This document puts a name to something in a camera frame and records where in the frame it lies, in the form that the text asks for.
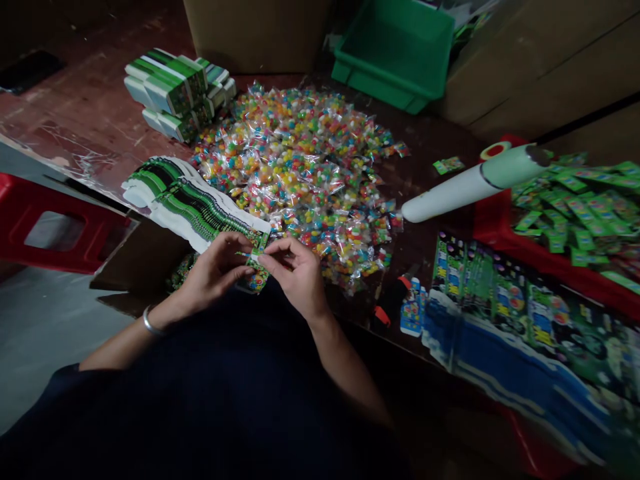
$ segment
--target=left hand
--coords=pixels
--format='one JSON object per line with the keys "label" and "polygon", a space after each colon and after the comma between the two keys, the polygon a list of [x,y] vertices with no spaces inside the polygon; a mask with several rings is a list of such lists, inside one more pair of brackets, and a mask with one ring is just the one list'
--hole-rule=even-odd
{"label": "left hand", "polygon": [[238,232],[222,232],[198,257],[184,284],[167,300],[179,305],[180,317],[202,311],[222,297],[242,277],[252,275],[247,258],[236,252],[251,253],[251,242]]}

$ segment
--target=silver bracelet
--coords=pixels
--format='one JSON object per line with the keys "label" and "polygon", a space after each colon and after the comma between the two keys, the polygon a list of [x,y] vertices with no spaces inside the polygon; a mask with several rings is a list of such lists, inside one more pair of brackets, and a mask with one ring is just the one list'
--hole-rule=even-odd
{"label": "silver bracelet", "polygon": [[164,337],[167,334],[167,332],[162,331],[162,330],[158,330],[156,327],[154,327],[152,324],[149,323],[149,318],[148,318],[147,314],[149,313],[149,309],[150,308],[151,308],[151,306],[149,305],[147,308],[145,308],[145,311],[142,314],[142,320],[144,320],[144,322],[145,322],[145,327],[152,334],[158,335],[158,337]]}

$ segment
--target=right hand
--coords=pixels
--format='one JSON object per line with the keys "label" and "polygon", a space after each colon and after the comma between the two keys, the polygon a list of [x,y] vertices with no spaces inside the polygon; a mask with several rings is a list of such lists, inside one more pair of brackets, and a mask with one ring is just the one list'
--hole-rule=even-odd
{"label": "right hand", "polygon": [[[280,252],[287,254],[282,261],[293,270],[272,257]],[[258,260],[278,280],[291,304],[307,322],[322,321],[331,316],[320,273],[320,258],[314,252],[298,240],[287,237],[270,244]]]}

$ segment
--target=colorful candy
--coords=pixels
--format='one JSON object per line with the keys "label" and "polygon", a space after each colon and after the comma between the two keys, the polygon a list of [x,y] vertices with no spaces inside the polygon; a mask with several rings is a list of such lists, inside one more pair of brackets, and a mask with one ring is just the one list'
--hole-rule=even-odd
{"label": "colorful candy", "polygon": [[373,164],[407,146],[337,93],[254,84],[228,108],[195,147],[203,178],[268,220],[272,236],[314,249],[325,278],[346,292],[387,268],[373,245],[391,241],[402,220]]}

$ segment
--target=red plastic stool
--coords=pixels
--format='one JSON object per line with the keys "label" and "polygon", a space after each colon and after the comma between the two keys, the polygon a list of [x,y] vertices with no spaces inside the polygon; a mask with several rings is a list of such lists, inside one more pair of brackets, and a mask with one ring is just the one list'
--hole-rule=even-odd
{"label": "red plastic stool", "polygon": [[[40,216],[52,211],[84,220],[75,246],[54,251],[25,245]],[[50,270],[92,275],[102,265],[99,254],[112,229],[130,219],[37,183],[0,173],[0,259]]]}

